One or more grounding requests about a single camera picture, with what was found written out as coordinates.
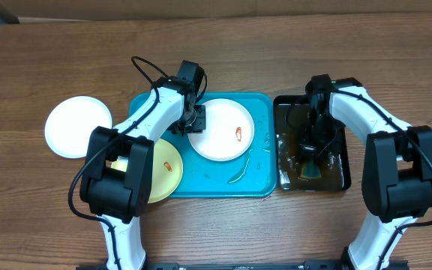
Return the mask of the white plate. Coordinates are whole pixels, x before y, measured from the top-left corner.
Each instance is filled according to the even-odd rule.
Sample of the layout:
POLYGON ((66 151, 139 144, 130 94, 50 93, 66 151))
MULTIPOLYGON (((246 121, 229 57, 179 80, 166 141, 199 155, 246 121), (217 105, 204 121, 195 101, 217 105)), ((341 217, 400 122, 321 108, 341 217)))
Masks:
POLYGON ((94 97, 76 96, 62 101, 46 119, 44 136, 49 148, 63 158, 84 158, 89 138, 97 127, 111 128, 107 106, 94 97))

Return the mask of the green yellow sponge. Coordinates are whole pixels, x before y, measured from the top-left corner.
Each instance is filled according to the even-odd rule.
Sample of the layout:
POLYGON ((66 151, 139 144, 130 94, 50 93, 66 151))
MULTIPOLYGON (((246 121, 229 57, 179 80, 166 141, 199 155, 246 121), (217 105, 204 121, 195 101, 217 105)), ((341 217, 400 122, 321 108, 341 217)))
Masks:
POLYGON ((313 158, 309 158, 301 164, 300 177, 302 179, 319 179, 321 177, 320 168, 313 158))

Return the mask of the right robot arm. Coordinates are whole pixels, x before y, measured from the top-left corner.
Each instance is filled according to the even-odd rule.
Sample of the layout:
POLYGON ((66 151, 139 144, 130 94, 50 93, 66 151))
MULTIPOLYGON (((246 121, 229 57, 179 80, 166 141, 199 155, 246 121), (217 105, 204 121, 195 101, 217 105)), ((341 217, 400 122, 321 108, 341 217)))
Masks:
POLYGON ((394 117, 355 78, 313 76, 305 86, 310 122, 300 131, 303 172, 314 172, 341 127, 364 144, 361 192, 367 214, 336 269, 407 269, 389 258, 404 233, 432 226, 432 129, 394 117))

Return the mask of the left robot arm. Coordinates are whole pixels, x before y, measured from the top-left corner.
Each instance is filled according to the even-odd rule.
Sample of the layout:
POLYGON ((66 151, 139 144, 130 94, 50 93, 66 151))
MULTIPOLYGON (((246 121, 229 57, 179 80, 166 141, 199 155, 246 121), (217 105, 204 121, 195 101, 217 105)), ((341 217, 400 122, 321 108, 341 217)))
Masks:
POLYGON ((207 87, 206 72, 197 63, 183 61, 175 76, 166 73, 151 80, 146 102, 113 128, 96 127, 89 137, 85 164, 70 185, 89 214, 103 228, 108 259, 102 269, 146 269, 147 256, 140 239, 140 215, 152 189, 155 144, 166 131, 183 136, 206 129, 206 108, 199 103, 207 87))

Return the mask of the yellow plate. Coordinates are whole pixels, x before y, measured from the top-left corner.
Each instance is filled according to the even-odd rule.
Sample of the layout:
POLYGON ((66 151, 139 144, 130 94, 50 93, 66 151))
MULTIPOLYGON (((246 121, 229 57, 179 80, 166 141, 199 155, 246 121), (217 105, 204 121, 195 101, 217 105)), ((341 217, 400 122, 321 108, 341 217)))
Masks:
POLYGON ((164 139, 154 145, 151 193, 148 203, 166 199, 179 186, 183 175, 183 161, 178 150, 164 139))

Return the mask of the pink plate with ketchup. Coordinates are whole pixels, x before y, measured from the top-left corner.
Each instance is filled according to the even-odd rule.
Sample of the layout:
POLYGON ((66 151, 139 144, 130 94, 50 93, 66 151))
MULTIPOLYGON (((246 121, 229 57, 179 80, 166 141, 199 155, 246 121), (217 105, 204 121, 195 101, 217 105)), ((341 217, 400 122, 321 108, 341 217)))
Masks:
POLYGON ((193 149, 210 161, 231 161, 251 146, 255 134, 254 120, 240 103, 224 98, 206 101, 205 130, 189 133, 193 149))

